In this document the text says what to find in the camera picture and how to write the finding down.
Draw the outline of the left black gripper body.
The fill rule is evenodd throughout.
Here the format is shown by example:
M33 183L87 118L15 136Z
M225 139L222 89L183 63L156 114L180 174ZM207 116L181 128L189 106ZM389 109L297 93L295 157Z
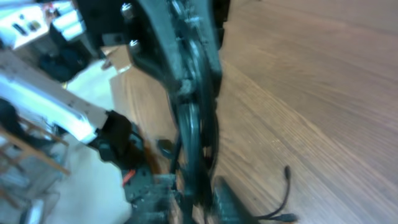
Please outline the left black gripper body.
M213 1L213 14L220 43L219 48L221 49L225 33L224 24L228 20L230 2L210 1ZM125 44L122 34L123 22L120 15L120 6L122 2L122 0L77 1L78 9L86 25L86 30L95 47ZM199 40L197 26L194 24L194 19L191 18L188 22L192 31L195 33L194 38L191 40L199 43L199 47L206 58L204 48Z

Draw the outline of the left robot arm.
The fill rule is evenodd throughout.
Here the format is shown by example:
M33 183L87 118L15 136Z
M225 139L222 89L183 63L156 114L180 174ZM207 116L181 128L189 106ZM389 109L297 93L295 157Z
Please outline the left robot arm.
M78 2L94 45L128 45L133 65L167 90L176 120L189 105L198 110L178 124L183 146L195 141L213 151L218 150L216 98L222 80L218 52L229 5L214 0ZM132 164L125 117L87 103L6 51L1 52L1 95L51 116L83 142L104 137L113 147L111 161L122 169Z

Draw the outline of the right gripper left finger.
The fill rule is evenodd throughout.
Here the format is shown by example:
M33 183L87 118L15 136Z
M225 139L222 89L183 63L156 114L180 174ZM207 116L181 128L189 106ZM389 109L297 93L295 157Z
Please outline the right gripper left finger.
M125 224L171 224L175 222L176 175L133 177L124 185L131 214Z

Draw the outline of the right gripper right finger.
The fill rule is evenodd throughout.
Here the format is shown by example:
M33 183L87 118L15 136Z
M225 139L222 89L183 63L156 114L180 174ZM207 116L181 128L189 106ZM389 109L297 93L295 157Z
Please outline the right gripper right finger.
M259 224L222 176L214 179L213 210L215 223Z

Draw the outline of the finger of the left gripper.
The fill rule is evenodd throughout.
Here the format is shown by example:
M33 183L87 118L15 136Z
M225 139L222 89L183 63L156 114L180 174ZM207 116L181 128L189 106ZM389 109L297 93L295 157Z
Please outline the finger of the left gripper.
M194 19L194 24L197 26L199 40L210 67L214 92L219 93L223 71L218 54L220 43L212 3L210 0L186 0L185 7L188 9L189 17Z
M134 65L159 81L169 93L197 93L199 81L190 68L189 19L196 1L123 1L123 41Z

